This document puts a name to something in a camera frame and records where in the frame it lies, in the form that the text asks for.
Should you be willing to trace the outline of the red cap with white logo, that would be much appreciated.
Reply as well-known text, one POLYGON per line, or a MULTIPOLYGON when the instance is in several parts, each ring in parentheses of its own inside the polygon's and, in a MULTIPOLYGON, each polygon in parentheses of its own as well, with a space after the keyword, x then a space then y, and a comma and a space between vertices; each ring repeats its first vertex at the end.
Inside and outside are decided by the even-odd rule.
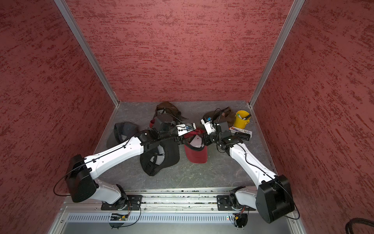
POLYGON ((184 137, 184 147, 187 159, 195 164, 207 163, 208 153, 202 134, 204 130, 197 128, 189 132, 184 137))

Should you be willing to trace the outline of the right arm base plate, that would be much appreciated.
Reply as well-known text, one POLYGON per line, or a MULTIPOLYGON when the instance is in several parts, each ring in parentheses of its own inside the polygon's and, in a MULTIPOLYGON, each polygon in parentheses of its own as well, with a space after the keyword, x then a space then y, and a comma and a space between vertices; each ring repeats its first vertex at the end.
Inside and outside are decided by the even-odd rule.
POLYGON ((254 205, 256 197, 253 195, 242 195, 237 198, 235 195, 218 195, 217 208, 219 211, 241 211, 243 208, 245 211, 256 211, 256 208, 248 206, 249 204, 254 205))

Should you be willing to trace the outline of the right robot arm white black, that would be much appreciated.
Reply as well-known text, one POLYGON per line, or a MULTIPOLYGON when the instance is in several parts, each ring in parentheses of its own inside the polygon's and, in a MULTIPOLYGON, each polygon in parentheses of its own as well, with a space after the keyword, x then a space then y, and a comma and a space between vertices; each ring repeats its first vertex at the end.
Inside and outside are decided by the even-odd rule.
POLYGON ((287 216, 297 207, 289 180, 266 168, 247 148, 243 140, 230 131, 203 134, 207 145, 215 144, 234 159, 254 182, 256 189, 241 188, 234 192, 237 203, 256 209, 267 223, 287 216))

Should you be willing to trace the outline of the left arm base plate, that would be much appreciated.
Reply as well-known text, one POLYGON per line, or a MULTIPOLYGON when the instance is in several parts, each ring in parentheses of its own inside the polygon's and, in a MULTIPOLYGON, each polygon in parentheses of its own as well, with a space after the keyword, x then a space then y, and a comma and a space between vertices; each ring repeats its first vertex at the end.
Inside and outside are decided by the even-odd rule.
POLYGON ((102 202, 102 211, 139 211, 142 203, 142 195, 127 195, 126 198, 121 197, 114 204, 102 202))

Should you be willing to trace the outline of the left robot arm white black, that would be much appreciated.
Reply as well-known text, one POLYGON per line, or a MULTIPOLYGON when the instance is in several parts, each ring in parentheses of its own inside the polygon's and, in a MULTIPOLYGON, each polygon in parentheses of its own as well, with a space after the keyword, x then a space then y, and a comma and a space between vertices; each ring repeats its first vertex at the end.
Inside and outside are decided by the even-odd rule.
POLYGON ((128 205, 128 198, 120 185, 100 181, 101 174, 112 167, 136 156, 140 156, 142 169, 154 176, 164 168, 179 162, 179 144, 183 143, 186 130, 159 133, 144 130, 125 142, 96 155, 83 158, 74 156, 64 176, 70 197, 80 203, 87 199, 100 200, 111 209, 122 209, 128 205))

